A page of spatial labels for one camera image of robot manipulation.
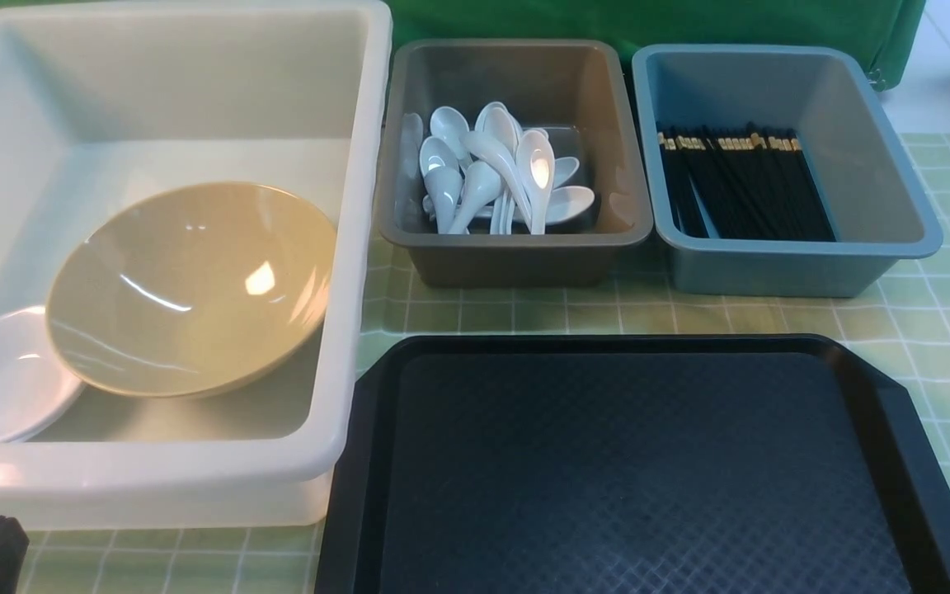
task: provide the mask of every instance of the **brown plastic tub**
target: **brown plastic tub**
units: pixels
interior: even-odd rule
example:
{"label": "brown plastic tub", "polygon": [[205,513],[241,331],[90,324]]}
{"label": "brown plastic tub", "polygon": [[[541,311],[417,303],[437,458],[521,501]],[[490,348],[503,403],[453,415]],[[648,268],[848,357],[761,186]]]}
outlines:
{"label": "brown plastic tub", "polygon": [[[585,219],[543,236],[437,234],[423,214],[418,151],[437,106],[474,123],[502,101],[524,127],[547,129],[557,157],[581,169],[596,203]],[[574,286],[601,281],[619,249],[653,226],[622,65],[609,46],[584,40],[417,41],[396,53],[376,185],[384,239],[406,248],[430,286]]]}

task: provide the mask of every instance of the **white plastic tub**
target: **white plastic tub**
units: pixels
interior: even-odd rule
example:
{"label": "white plastic tub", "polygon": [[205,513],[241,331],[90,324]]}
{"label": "white plastic tub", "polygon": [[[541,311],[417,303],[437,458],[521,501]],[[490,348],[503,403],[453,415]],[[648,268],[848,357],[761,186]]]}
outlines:
{"label": "white plastic tub", "polygon": [[87,389],[33,442],[0,444],[0,514],[32,530],[323,516],[354,387],[389,52],[374,1],[0,11],[0,314],[41,304],[118,210],[181,185],[278,186],[339,232],[320,338],[218,398]]}

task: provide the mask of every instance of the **textured tray surface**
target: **textured tray surface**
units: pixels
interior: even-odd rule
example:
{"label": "textured tray surface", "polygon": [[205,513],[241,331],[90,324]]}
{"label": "textured tray surface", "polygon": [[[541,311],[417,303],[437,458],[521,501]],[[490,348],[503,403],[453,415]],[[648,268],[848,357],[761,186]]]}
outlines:
{"label": "textured tray surface", "polygon": [[384,593],[911,591],[811,355],[427,355],[399,394]]}

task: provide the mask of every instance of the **gray plastic tub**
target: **gray plastic tub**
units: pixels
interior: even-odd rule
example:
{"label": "gray plastic tub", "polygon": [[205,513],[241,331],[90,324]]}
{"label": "gray plastic tub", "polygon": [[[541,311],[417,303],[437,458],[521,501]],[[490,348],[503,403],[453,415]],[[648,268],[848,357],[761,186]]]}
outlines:
{"label": "gray plastic tub", "polygon": [[[657,232],[689,293],[852,297],[943,241],[919,179],[855,60],[833,49],[652,45],[633,56]],[[672,221],[656,123],[794,128],[837,243],[693,238]]]}
{"label": "gray plastic tub", "polygon": [[[420,206],[417,152],[437,106],[474,123],[502,101],[524,127],[546,128],[557,157],[578,157],[571,183],[596,195],[584,219],[544,236],[437,234]],[[377,223],[430,286],[594,285],[653,218],[622,64],[583,40],[427,40],[395,55],[376,185]]]}

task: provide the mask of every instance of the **blue plastic tub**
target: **blue plastic tub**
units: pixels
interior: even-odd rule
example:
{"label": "blue plastic tub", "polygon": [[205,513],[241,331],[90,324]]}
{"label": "blue plastic tub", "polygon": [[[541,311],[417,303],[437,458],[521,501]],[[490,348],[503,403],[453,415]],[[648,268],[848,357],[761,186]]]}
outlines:
{"label": "blue plastic tub", "polygon": [[[853,297],[943,241],[901,142],[859,65],[833,49],[652,45],[633,57],[657,232],[689,293]],[[656,122],[798,131],[836,243],[694,238],[672,222]]]}

